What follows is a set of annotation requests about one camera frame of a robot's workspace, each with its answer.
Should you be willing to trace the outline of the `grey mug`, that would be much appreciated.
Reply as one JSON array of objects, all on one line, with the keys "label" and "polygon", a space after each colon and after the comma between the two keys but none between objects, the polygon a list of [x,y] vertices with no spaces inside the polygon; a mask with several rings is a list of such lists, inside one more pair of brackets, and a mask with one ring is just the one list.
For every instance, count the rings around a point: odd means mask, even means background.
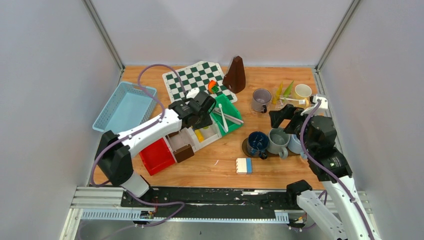
[{"label": "grey mug", "polygon": [[286,159],[289,156],[287,146],[290,142],[290,136],[284,132],[283,128],[272,128],[268,133],[268,139],[267,151],[269,153],[278,155],[281,159]]}]

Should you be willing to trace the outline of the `purple mug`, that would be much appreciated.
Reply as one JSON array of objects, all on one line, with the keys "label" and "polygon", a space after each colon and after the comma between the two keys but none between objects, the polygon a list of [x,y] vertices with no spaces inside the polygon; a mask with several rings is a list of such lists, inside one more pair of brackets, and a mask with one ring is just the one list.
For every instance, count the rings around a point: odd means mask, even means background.
[{"label": "purple mug", "polygon": [[258,88],[253,92],[252,99],[260,103],[266,103],[272,100],[272,95],[267,89]]}]

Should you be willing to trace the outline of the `dark blue mug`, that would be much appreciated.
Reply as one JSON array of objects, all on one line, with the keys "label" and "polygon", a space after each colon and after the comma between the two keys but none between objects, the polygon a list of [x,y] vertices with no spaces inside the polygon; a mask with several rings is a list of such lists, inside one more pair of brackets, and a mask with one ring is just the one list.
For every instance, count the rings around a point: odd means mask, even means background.
[{"label": "dark blue mug", "polygon": [[267,148],[270,140],[261,131],[254,131],[249,134],[246,143],[246,150],[249,156],[265,160],[268,158]]}]

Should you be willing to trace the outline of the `light blue mug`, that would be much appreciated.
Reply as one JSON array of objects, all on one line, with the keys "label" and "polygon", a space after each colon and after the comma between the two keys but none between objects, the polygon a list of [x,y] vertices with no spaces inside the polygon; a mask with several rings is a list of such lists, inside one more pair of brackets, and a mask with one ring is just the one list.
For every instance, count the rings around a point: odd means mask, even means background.
[{"label": "light blue mug", "polygon": [[294,154],[300,155],[304,160],[307,160],[307,155],[302,149],[301,142],[295,134],[289,134],[289,143],[287,148]]}]

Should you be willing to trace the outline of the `cream mug yellow handle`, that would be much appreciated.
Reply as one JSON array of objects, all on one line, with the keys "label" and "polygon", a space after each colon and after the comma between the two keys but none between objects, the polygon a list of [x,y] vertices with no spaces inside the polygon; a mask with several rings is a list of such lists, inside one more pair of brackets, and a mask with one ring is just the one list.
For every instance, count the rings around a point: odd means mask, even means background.
[{"label": "cream mug yellow handle", "polygon": [[309,100],[312,89],[306,84],[298,84],[294,88],[293,96],[297,100]]}]

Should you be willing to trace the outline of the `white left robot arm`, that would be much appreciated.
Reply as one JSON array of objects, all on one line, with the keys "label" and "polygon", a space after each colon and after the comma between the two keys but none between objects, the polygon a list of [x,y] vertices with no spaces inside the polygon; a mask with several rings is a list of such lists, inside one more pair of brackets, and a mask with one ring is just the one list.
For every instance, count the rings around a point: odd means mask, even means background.
[{"label": "white left robot arm", "polygon": [[133,168],[132,159],[139,152],[165,136],[182,129],[201,129],[211,125],[211,110],[217,101],[207,92],[195,89],[184,100],[172,102],[158,116],[120,133],[102,134],[94,166],[99,166],[114,187],[130,192],[140,206],[149,206],[153,193],[145,179]]}]

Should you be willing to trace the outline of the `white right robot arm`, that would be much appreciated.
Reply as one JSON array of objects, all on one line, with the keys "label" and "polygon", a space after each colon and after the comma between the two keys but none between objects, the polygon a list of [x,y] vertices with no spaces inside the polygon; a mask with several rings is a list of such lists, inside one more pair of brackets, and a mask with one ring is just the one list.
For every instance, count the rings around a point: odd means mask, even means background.
[{"label": "white right robot arm", "polygon": [[287,104],[270,111],[269,117],[272,127],[289,120],[285,133],[300,140],[310,169],[330,195],[338,215],[321,202],[305,180],[287,185],[286,204],[304,210],[332,240],[379,240],[381,237],[360,200],[349,163],[335,146],[334,122],[330,117],[316,114],[320,106],[321,102],[317,102],[304,110]]}]

